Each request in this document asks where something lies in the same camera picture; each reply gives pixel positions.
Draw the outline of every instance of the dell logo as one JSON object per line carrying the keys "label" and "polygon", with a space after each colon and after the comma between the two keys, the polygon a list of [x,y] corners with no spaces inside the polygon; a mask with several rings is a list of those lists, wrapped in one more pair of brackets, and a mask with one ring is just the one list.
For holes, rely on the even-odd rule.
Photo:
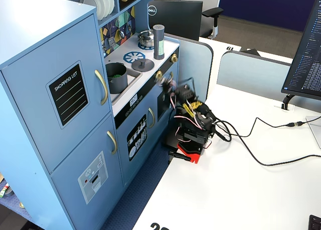
{"label": "dell logo", "polygon": [[156,13],[157,13],[157,9],[156,9],[155,6],[149,6],[148,7],[148,14],[150,16],[154,16],[154,15],[156,15]]}

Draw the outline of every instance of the shelf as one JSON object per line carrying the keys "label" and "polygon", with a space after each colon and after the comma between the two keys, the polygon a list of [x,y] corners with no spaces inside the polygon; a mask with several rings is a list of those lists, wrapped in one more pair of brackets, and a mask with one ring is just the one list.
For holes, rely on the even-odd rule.
{"label": "shelf", "polygon": [[99,28],[103,27],[105,24],[107,24],[108,22],[112,21],[114,18],[116,18],[117,16],[121,15],[122,13],[124,13],[126,10],[128,10],[130,7],[134,6],[135,4],[137,4],[139,1],[141,0],[136,0],[134,2],[132,2],[130,5],[126,6],[125,8],[123,8],[120,12],[118,13],[111,13],[110,15],[108,15],[107,17],[103,18],[101,21],[98,21],[99,24]]}

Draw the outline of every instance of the knob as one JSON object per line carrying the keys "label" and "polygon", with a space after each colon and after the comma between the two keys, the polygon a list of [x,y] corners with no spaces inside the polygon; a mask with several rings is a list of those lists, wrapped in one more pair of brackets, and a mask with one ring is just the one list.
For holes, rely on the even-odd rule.
{"label": "knob", "polygon": [[155,79],[156,80],[160,80],[162,78],[162,76],[163,76],[162,72],[161,71],[157,71],[156,75],[155,75]]}
{"label": "knob", "polygon": [[178,61],[178,58],[177,58],[177,55],[174,53],[172,54],[172,57],[171,57],[171,62],[175,63]]}

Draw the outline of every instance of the wall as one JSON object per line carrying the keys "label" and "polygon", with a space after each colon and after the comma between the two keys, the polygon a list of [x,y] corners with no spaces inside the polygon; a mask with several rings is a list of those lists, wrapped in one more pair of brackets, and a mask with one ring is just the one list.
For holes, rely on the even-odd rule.
{"label": "wall", "polygon": [[303,31],[314,0],[221,0],[223,15]]}

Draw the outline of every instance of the shopping list sign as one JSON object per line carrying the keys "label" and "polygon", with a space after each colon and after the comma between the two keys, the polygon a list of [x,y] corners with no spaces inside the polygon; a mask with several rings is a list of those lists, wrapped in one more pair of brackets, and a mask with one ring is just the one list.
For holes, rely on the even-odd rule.
{"label": "shopping list sign", "polygon": [[88,104],[79,64],[51,83],[49,90],[63,126]]}

